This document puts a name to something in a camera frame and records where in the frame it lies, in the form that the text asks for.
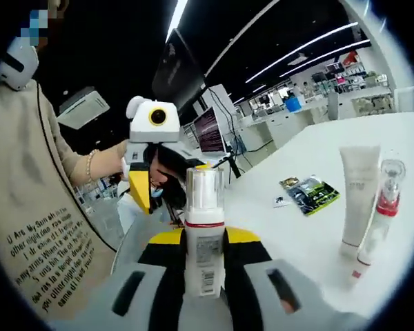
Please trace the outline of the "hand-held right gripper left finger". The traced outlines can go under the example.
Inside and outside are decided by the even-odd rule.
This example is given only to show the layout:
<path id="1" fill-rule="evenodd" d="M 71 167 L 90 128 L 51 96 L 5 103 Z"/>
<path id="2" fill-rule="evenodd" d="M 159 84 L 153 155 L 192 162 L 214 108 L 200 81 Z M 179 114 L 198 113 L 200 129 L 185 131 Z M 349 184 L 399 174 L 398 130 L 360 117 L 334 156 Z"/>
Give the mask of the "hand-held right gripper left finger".
<path id="1" fill-rule="evenodd" d="M 52 330 L 178 330 L 185 290 L 186 233 L 151 238 L 138 262 L 117 270 L 71 320 Z"/>

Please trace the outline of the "person's left hand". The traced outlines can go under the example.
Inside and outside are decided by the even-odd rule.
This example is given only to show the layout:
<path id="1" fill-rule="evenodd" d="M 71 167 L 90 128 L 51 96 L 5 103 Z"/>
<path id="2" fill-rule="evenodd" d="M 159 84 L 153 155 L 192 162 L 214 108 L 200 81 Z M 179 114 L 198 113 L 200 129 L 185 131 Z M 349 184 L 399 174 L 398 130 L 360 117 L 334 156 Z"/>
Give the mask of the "person's left hand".
<path id="1" fill-rule="evenodd" d="M 121 159 L 126 153 L 127 142 L 123 140 L 106 150 L 95 152 L 90 161 L 90 178 L 96 180 L 122 172 Z"/>

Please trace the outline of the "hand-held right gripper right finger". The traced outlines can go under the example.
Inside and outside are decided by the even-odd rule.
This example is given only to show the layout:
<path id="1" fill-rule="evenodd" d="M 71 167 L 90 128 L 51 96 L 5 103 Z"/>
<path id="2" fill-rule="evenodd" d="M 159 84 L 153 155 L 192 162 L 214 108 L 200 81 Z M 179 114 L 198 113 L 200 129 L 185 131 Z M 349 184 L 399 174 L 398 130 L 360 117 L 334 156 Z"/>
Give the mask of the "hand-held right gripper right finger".
<path id="1" fill-rule="evenodd" d="M 223 239 L 225 293 L 234 330 L 365 330 L 368 320 L 336 310 L 319 286 L 260 238 L 228 227 Z"/>

